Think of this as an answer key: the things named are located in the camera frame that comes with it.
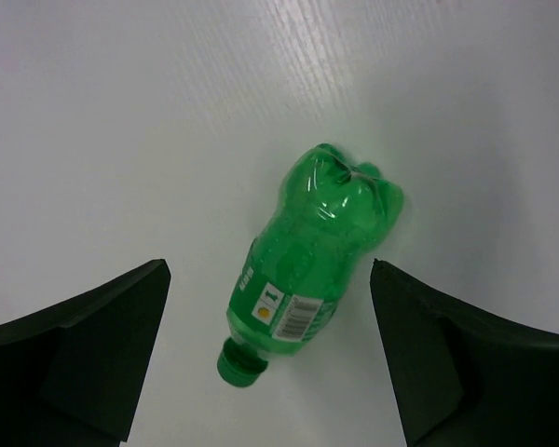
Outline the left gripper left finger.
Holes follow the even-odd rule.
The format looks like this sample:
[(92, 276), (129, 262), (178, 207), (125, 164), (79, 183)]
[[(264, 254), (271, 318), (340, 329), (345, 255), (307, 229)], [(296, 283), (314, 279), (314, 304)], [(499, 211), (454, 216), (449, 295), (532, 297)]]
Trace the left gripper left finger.
[(120, 446), (171, 283), (152, 260), (0, 325), (0, 446)]

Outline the green plastic bottle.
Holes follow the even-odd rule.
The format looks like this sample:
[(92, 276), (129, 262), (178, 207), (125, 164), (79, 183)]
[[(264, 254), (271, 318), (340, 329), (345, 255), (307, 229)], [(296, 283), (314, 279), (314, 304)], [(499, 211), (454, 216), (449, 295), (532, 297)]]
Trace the green plastic bottle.
[(401, 187), (376, 165), (356, 164), (329, 143), (304, 153), (285, 176), (230, 297), (230, 335), (217, 360), (221, 378), (251, 386), (271, 358), (292, 356), (310, 342), (403, 205)]

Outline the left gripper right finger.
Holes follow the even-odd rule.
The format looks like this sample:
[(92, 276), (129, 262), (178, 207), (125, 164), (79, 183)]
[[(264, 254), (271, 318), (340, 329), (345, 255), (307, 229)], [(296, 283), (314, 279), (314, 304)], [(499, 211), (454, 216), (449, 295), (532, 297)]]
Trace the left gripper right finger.
[(559, 446), (559, 334), (375, 261), (370, 289), (410, 446)]

